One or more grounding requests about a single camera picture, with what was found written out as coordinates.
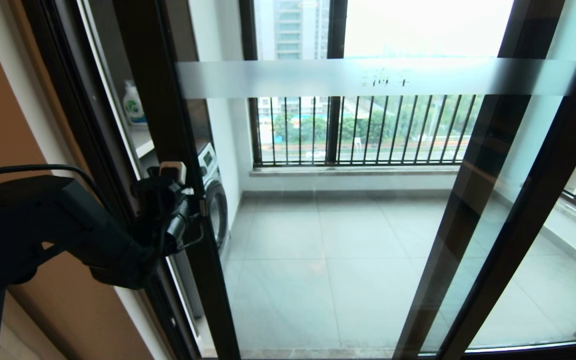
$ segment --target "baseboard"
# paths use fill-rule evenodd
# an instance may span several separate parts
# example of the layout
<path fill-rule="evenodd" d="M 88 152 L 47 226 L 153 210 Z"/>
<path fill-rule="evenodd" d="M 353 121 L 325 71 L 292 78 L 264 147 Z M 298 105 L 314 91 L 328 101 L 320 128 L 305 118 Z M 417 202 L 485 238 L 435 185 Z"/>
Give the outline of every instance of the baseboard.
<path fill-rule="evenodd" d="M 448 198 L 450 189 L 243 191 L 245 198 Z"/>
<path fill-rule="evenodd" d="M 493 191 L 490 198 L 499 202 L 501 205 L 503 205 L 508 209 L 512 208 L 513 206 L 512 201 L 508 200 L 505 196 L 503 196 L 497 191 Z M 561 251 L 563 251 L 566 255 L 568 255 L 571 259 L 573 259 L 576 262 L 576 248 L 571 246 L 566 240 L 564 240 L 562 237 L 557 235 L 555 232 L 553 232 L 552 230 L 550 230 L 550 228 L 547 228 L 546 226 L 543 226 L 539 231 L 539 233 L 544 235 L 544 237 L 550 240 L 551 243 L 554 244 L 554 246 L 559 248 Z"/>

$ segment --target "high-rise building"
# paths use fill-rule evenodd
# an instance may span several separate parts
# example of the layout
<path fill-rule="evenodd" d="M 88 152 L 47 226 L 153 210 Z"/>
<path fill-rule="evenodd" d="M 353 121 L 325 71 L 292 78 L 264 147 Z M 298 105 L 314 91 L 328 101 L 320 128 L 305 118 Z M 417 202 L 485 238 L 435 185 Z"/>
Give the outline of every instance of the high-rise building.
<path fill-rule="evenodd" d="M 330 0 L 254 0 L 258 59 L 326 59 L 329 13 Z M 260 123 L 270 122 L 271 103 L 274 115 L 288 114 L 288 118 L 292 118 L 299 112 L 299 101 L 299 97 L 260 98 Z M 327 107 L 327 97 L 301 98 L 302 117 L 309 116 L 313 110 L 321 114 Z"/>

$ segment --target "gray floor tile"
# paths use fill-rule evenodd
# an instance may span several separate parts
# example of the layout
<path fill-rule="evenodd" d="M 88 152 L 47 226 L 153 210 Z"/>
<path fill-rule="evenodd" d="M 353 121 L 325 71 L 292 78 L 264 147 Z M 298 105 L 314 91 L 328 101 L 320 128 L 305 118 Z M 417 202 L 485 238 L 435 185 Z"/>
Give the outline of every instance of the gray floor tile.
<path fill-rule="evenodd" d="M 464 301 L 466 301 L 466 297 L 471 291 L 484 261 L 485 258 L 482 257 L 465 257 L 457 267 L 457 272 L 455 272 L 439 308 L 449 326 L 453 324 L 459 310 L 462 309 L 462 305 L 464 305 Z"/>
<path fill-rule="evenodd" d="M 412 262 L 412 266 L 414 270 L 421 276 L 424 273 L 424 268 L 426 267 L 426 262 L 428 261 L 427 257 L 411 257 L 410 262 Z"/>
<path fill-rule="evenodd" d="M 540 256 L 540 255 L 564 255 L 564 251 L 557 245 L 553 244 L 548 237 L 538 234 L 535 237 L 530 249 L 526 256 Z"/>
<path fill-rule="evenodd" d="M 472 235 L 472 239 L 475 240 L 483 252 L 487 255 L 490 253 L 493 245 L 497 241 L 497 237 L 501 232 L 505 223 L 503 218 L 481 218 L 479 223 L 475 228 L 475 232 Z"/>
<path fill-rule="evenodd" d="M 233 299 L 237 292 L 237 285 L 240 282 L 242 273 L 243 260 L 226 260 L 221 264 L 223 271 L 223 280 L 226 282 L 226 291 L 228 298 Z"/>
<path fill-rule="evenodd" d="M 432 322 L 432 326 L 430 327 L 428 335 L 423 341 L 421 352 L 436 353 L 439 350 L 441 344 L 444 342 L 444 338 L 446 338 L 448 330 L 450 330 L 450 327 L 446 323 L 444 316 L 441 314 L 441 312 L 438 312 L 437 316 Z"/>
<path fill-rule="evenodd" d="M 242 349 L 339 347 L 325 260 L 245 260 L 230 306 Z"/>
<path fill-rule="evenodd" d="M 485 258 L 489 253 L 490 251 L 484 250 L 477 241 L 470 241 L 466 248 L 466 252 L 463 253 L 463 258 Z"/>
<path fill-rule="evenodd" d="M 230 239 L 228 240 L 229 244 L 227 244 L 228 259 L 241 260 L 245 257 L 254 218 L 254 212 L 238 212 L 230 229 Z"/>
<path fill-rule="evenodd" d="M 441 221 L 441 212 L 423 214 L 414 212 L 393 212 L 385 210 L 384 213 L 390 227 L 397 235 L 400 243 L 411 258 L 428 257 L 437 236 Z"/>
<path fill-rule="evenodd" d="M 244 197 L 241 199 L 241 203 L 239 204 L 240 213 L 247 213 L 247 212 L 254 212 L 257 209 L 257 201 L 258 199 L 255 197 Z"/>
<path fill-rule="evenodd" d="M 246 259 L 323 259 L 319 214 L 257 212 L 254 215 Z"/>
<path fill-rule="evenodd" d="M 563 338 L 576 330 L 576 262 L 566 255 L 525 257 L 512 279 L 551 319 Z"/>
<path fill-rule="evenodd" d="M 261 197 L 257 199 L 256 211 L 264 212 L 316 212 L 314 197 Z"/>
<path fill-rule="evenodd" d="M 322 211 L 320 219 L 328 259 L 407 257 L 381 211 Z"/>
<path fill-rule="evenodd" d="M 470 348 L 557 342 L 562 333 L 515 282 L 503 290 Z"/>
<path fill-rule="evenodd" d="M 419 276 L 409 259 L 328 260 L 343 347 L 392 347 L 408 315 Z"/>
<path fill-rule="evenodd" d="M 441 219 L 446 210 L 446 198 L 377 198 L 375 202 L 384 212 L 391 214 L 430 215 Z"/>
<path fill-rule="evenodd" d="M 320 212 L 365 212 L 379 211 L 377 201 L 368 197 L 333 197 L 317 198 L 317 207 Z"/>

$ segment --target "window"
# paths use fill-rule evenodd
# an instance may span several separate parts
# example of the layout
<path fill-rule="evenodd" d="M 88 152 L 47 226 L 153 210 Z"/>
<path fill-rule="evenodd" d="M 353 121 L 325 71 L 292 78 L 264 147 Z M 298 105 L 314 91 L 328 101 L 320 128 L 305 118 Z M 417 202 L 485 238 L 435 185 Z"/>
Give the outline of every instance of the window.
<path fill-rule="evenodd" d="M 301 18 L 302 18 L 302 13 L 299 13 L 299 12 L 279 13 L 279 20 L 299 20 Z"/>
<path fill-rule="evenodd" d="M 301 28 L 300 23 L 279 23 L 277 26 L 280 32 L 295 32 Z"/>
<path fill-rule="evenodd" d="M 299 41 L 301 34 L 279 34 L 277 41 Z"/>
<path fill-rule="evenodd" d="M 279 3 L 279 9 L 282 10 L 298 10 L 299 5 L 295 1 L 284 1 Z"/>
<path fill-rule="evenodd" d="M 299 50 L 299 43 L 278 43 L 277 50 Z"/>
<path fill-rule="evenodd" d="M 279 60 L 295 60 L 299 59 L 299 52 L 285 52 L 277 54 Z"/>

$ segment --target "car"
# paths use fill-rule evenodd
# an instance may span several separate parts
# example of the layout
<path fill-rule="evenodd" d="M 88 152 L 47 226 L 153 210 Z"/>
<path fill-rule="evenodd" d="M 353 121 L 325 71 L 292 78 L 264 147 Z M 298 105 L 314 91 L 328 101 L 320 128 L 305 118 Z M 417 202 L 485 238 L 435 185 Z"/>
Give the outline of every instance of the car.
<path fill-rule="evenodd" d="M 312 151 L 307 151 L 306 152 L 306 157 L 307 158 L 312 158 L 313 157 L 313 152 Z M 326 152 L 325 151 L 315 151 L 315 159 L 319 159 L 319 158 L 325 158 L 326 157 Z"/>

